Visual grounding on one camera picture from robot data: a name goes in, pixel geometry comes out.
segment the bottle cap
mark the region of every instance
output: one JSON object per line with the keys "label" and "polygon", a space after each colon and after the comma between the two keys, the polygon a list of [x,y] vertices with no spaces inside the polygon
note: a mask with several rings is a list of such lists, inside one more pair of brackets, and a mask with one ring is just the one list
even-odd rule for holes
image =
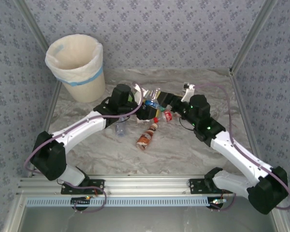
{"label": "bottle cap", "polygon": [[151,126],[153,126],[154,128],[158,128],[158,125],[156,123],[151,124]]}

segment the blue band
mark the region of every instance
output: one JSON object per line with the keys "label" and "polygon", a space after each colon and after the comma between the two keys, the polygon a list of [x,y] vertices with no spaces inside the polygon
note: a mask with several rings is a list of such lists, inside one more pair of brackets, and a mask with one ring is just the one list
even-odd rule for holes
{"label": "blue band", "polygon": [[61,80],[59,78],[57,78],[59,81],[63,82],[63,83],[67,83],[69,84],[70,86],[81,86],[81,85],[84,85],[84,84],[87,84],[95,79],[98,78],[98,76],[101,75],[101,73],[103,72],[103,65],[101,66],[101,68],[99,69],[99,71],[91,78],[89,78],[88,80],[85,80],[85,81],[81,81],[81,82],[67,82],[65,80]]}

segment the wastebasket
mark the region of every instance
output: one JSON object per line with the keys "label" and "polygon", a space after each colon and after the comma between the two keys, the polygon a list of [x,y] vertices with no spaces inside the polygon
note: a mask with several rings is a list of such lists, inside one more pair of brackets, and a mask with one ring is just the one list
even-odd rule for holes
{"label": "wastebasket", "polygon": [[95,38],[75,34],[53,42],[46,65],[78,102],[92,102],[105,91],[103,48]]}

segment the cable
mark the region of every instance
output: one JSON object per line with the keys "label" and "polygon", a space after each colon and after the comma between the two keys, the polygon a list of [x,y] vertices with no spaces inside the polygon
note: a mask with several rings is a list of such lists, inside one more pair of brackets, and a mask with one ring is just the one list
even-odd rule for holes
{"label": "cable", "polygon": [[216,208],[218,211],[226,211],[226,210],[230,209],[230,208],[234,205],[235,198],[236,198],[236,193],[234,194],[234,197],[233,197],[233,199],[232,199],[231,204],[229,204],[229,205],[228,205],[226,208],[224,208],[224,209],[220,209],[217,205],[214,205],[214,204],[212,204],[212,203],[210,203],[210,205],[211,205],[212,207]]}
{"label": "cable", "polygon": [[[66,131],[64,132],[64,134],[67,135],[70,131],[74,130],[75,128],[78,128],[79,126],[83,125],[84,123],[87,123],[87,122],[90,121],[90,120],[94,120],[94,119],[97,119],[97,118],[100,118],[100,117],[102,117],[102,118],[120,118],[120,117],[126,117],[126,116],[130,116],[130,115],[134,114],[136,111],[138,111],[138,110],[140,109],[140,107],[142,106],[142,103],[143,103],[143,89],[142,89],[141,85],[139,85],[139,84],[137,84],[137,85],[139,86],[140,91],[141,91],[141,98],[140,98],[140,102],[139,102],[138,106],[137,106],[134,110],[132,110],[131,112],[126,113],[126,114],[124,114],[124,115],[97,115],[97,116],[90,117],[90,118],[88,118],[88,119],[85,119],[85,120],[83,120],[83,121],[77,123],[76,125],[74,125],[74,126],[71,127],[70,129],[66,130]],[[39,145],[36,149],[34,149],[34,151],[33,151],[33,152],[28,156],[28,158],[25,160],[25,162],[24,162],[24,168],[25,168],[26,170],[30,171],[30,172],[40,174],[40,172],[35,171],[35,170],[31,170],[30,168],[27,167],[27,165],[28,165],[30,159],[31,159],[31,158],[32,158],[32,157],[33,157],[33,156],[34,156],[34,155],[35,155],[35,154],[36,154],[36,153],[37,153],[37,152],[38,152],[42,147],[44,147],[44,146],[45,146],[46,144],[48,144],[48,143],[51,143],[52,141],[56,140],[57,138],[61,137],[62,135],[63,135],[63,133],[62,133],[62,134],[59,134],[59,135],[57,135],[57,136],[54,136],[54,137],[52,137],[51,139],[49,139],[49,140],[45,141],[44,143],[42,143],[41,145]]]}
{"label": "cable", "polygon": [[126,118],[125,120],[123,120],[123,121],[121,121],[121,122],[117,122],[117,123],[125,122],[125,121],[127,121],[129,118],[130,118],[130,115],[129,115],[128,118]]}
{"label": "cable", "polygon": [[[234,143],[234,138],[233,138],[233,133],[232,133],[232,116],[231,116],[231,106],[230,106],[230,99],[229,99],[229,95],[227,93],[227,91],[225,90],[225,88],[221,85],[217,85],[214,83],[208,83],[208,84],[204,84],[204,85],[198,85],[195,86],[195,88],[197,87],[205,87],[205,86],[215,86],[220,88],[224,94],[227,97],[227,105],[228,105],[228,110],[229,110],[229,135],[230,135],[230,141],[232,143],[232,145],[234,146],[234,148],[242,155],[244,156],[247,160],[249,160],[250,162],[252,162],[254,165],[256,165],[258,168],[262,169],[263,171],[267,172],[271,177],[273,177],[276,181],[278,181],[287,191],[287,193],[290,196],[290,188],[288,188],[288,186],[281,180],[279,179],[275,174],[273,174],[271,171],[267,170],[266,168],[264,168],[263,166],[261,166],[260,164],[258,164],[256,161],[254,161],[252,158],[250,158],[248,155],[246,155],[235,143]],[[290,205],[287,207],[279,207],[277,206],[276,209],[280,209],[280,210],[289,210],[290,209]]]}
{"label": "cable", "polygon": [[102,188],[99,188],[99,187],[96,187],[96,186],[78,187],[78,186],[74,186],[74,185],[72,185],[71,183],[66,182],[66,181],[65,181],[64,183],[65,183],[66,185],[72,187],[72,188],[75,188],[75,189],[92,189],[92,188],[93,188],[94,190],[99,190],[99,191],[101,191],[101,192],[103,193],[103,195],[104,195],[104,201],[103,201],[103,204],[102,204],[99,208],[94,209],[94,210],[79,211],[79,210],[76,209],[76,205],[77,205],[79,202],[81,202],[82,200],[78,200],[78,201],[76,201],[76,202],[74,203],[74,206],[73,206],[75,212],[79,212],[79,213],[81,213],[81,214],[95,213],[95,212],[98,212],[98,211],[102,210],[102,209],[104,208],[104,206],[106,205],[106,203],[107,203],[107,195],[106,195],[106,192],[105,192]]}
{"label": "cable", "polygon": [[[57,184],[59,184],[59,182],[58,182],[58,179],[57,179]],[[61,186],[62,186],[62,184],[59,184],[59,185],[61,185]]]}
{"label": "cable", "polygon": [[[222,192],[226,192],[225,189],[222,190]],[[227,196],[227,201],[229,200],[229,193],[227,192],[228,196]],[[223,197],[223,194],[221,195],[221,197]]]}
{"label": "cable", "polygon": [[182,122],[181,122],[181,118],[182,118],[182,117],[179,118],[179,123],[180,123],[180,125],[181,125],[183,128],[185,128],[185,129],[187,129],[187,130],[189,130],[189,131],[193,131],[193,129],[189,129],[189,128],[183,126],[183,124],[182,124]]}

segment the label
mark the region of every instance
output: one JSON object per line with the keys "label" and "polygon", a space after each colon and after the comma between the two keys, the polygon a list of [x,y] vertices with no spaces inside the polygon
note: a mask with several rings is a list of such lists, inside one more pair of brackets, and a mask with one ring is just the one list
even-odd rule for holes
{"label": "label", "polygon": [[155,109],[159,108],[159,104],[158,103],[155,103],[155,102],[152,102],[152,101],[149,101],[149,100],[146,100],[144,105],[150,105],[150,106],[154,107]]}
{"label": "label", "polygon": [[150,134],[148,134],[148,133],[144,133],[141,137],[145,137],[145,138],[147,138],[148,140],[151,140],[151,135]]}
{"label": "label", "polygon": [[163,111],[163,114],[165,115],[165,118],[166,118],[166,121],[169,122],[172,120],[172,114],[171,114],[171,111],[169,110],[166,110],[166,111]]}

